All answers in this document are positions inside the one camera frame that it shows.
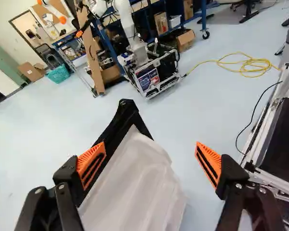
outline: bulletin board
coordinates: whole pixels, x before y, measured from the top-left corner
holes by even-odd
[[[40,18],[41,22],[44,23],[44,25],[46,26],[47,25],[47,22],[43,19],[43,15],[46,14],[46,13],[50,13],[52,14],[49,10],[47,10],[45,7],[39,5],[39,4],[36,4],[34,6],[32,6],[34,12],[38,15],[38,17]],[[53,24],[57,24],[57,23],[60,23],[59,19],[53,15]]]

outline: teal basket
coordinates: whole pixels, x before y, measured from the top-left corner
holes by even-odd
[[[57,67],[56,69],[48,72],[46,76],[53,82],[59,84],[62,83],[64,80],[70,77],[66,66],[62,64],[61,66]]]

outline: cardboard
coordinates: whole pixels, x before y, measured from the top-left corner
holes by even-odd
[[[177,37],[178,51],[183,52],[190,49],[195,42],[196,35],[193,30],[188,29],[184,34]]]
[[[49,4],[53,6],[57,11],[59,11],[61,14],[69,18],[69,13],[66,11],[64,5],[61,1],[58,0],[49,0]]]
[[[87,11],[77,11],[77,18],[79,21],[80,27],[82,27],[86,20],[88,19],[87,17]],[[94,45],[94,40],[92,39],[92,32],[90,26],[84,31],[82,35],[83,43],[85,45],[86,53],[87,53],[87,59],[88,63],[91,69],[91,78],[94,81],[94,88],[97,91],[97,94],[99,95],[100,93],[105,93],[105,87],[104,87],[104,82],[102,78],[102,73],[100,70],[100,65],[98,63],[97,55],[96,55],[96,49]]]
[[[166,12],[155,14],[154,19],[158,35],[164,34],[168,31],[168,20]]]
[[[194,16],[193,0],[183,0],[184,18],[188,20]]]
[[[38,15],[38,17],[40,18],[40,20],[45,24],[45,26],[47,25],[47,22],[43,19],[43,15],[46,13],[50,13],[53,15],[53,24],[57,24],[60,23],[59,19],[57,18],[57,16],[55,16],[53,13],[51,13],[49,10],[47,10],[45,7],[36,4],[34,6],[32,6],[32,9],[34,10],[34,12]]]
[[[101,72],[104,83],[112,82],[113,80],[120,77],[120,70],[117,65],[113,65]]]
[[[26,76],[28,79],[30,79],[32,82],[35,82],[42,78],[46,71],[44,70],[44,65],[42,64],[35,64],[34,66],[26,62],[24,64],[21,64],[17,68],[24,76]]]

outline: sticker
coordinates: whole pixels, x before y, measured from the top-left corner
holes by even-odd
[[[160,82],[158,70],[154,68],[153,70],[139,77],[138,80],[142,90],[147,90],[150,88],[150,86],[156,85]]]
[[[147,90],[151,83],[150,75],[146,74],[144,76],[141,76],[141,78],[139,78],[139,83],[143,90]]]

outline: white robotic arm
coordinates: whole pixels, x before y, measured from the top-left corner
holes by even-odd
[[[131,50],[135,56],[137,65],[143,65],[147,63],[148,55],[146,53],[146,43],[142,42],[137,36],[135,24],[131,16],[130,1],[112,0],[111,5],[120,15],[122,27],[131,46]],[[100,18],[107,11],[107,9],[108,4],[105,0],[97,0],[91,11],[96,17]]]

